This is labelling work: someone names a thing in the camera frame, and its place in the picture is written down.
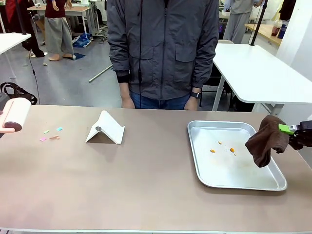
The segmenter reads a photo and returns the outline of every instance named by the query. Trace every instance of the jacket zipper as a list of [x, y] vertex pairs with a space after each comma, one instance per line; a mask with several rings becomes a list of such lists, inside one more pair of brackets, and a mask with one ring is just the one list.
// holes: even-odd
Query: jacket zipper
[[164, 80], [164, 61], [165, 61], [165, 48], [166, 48], [166, 24], [167, 24], [167, 8], [165, 8], [165, 27], [164, 27], [164, 44], [163, 44], [163, 53], [162, 53], [162, 75], [160, 80], [160, 100], [162, 99], [162, 86]]

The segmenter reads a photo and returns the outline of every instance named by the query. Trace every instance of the bare foot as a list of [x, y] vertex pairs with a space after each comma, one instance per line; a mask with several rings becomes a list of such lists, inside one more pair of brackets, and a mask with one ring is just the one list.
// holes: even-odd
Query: bare foot
[[59, 61], [60, 60], [60, 56], [59, 55], [53, 55], [51, 57], [49, 57], [50, 61]]
[[63, 55], [63, 58], [72, 58], [73, 57], [73, 55], [71, 55], [71, 54], [64, 54]]

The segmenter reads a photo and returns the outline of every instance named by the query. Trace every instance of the blue mat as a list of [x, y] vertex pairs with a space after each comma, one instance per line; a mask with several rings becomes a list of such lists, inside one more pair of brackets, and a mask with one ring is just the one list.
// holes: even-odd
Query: blue mat
[[75, 58], [75, 59], [73, 59], [73, 58], [66, 58], [66, 59], [70, 59], [70, 60], [78, 60], [78, 59], [81, 59], [81, 58], [85, 57], [85, 55], [83, 55], [83, 54], [79, 54], [79, 53], [74, 53], [74, 55], [76, 56], [76, 58]]

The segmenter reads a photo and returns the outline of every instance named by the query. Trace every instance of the person's right hand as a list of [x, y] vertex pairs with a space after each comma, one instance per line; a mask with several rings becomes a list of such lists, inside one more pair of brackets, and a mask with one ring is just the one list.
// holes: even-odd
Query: person's right hand
[[55, 0], [52, 1], [52, 6], [54, 10], [59, 11], [59, 8], [57, 7], [57, 3], [55, 2]]
[[135, 104], [133, 103], [131, 97], [126, 97], [121, 99], [121, 107], [127, 109], [135, 109]]

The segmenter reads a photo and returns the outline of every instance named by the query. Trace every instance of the black cuff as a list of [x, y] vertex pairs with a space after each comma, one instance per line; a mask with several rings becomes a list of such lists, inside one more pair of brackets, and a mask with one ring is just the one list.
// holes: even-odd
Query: black cuff
[[126, 76], [121, 76], [121, 77], [117, 76], [118, 83], [129, 83], [130, 78], [131, 78], [131, 74], [128, 74]]

